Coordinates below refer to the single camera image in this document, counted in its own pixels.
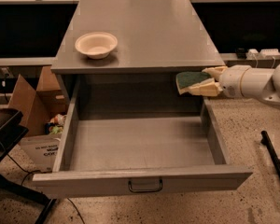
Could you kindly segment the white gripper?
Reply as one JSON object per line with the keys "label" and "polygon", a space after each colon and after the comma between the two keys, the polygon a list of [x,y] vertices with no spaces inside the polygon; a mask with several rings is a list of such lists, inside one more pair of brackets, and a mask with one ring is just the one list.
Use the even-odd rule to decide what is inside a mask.
{"label": "white gripper", "polygon": [[244,77],[250,69],[249,65],[205,68],[203,70],[203,73],[206,73],[205,80],[189,86],[188,92],[192,95],[216,97],[223,90],[223,93],[229,98],[243,98],[245,96]]}

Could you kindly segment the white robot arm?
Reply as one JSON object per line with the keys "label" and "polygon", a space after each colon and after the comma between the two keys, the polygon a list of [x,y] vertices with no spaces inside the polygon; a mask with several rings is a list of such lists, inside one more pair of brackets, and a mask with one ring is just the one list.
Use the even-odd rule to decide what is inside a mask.
{"label": "white robot arm", "polygon": [[253,98],[280,109],[280,64],[276,68],[249,65],[219,66],[203,70],[210,75],[204,81],[186,87],[192,95],[228,98]]}

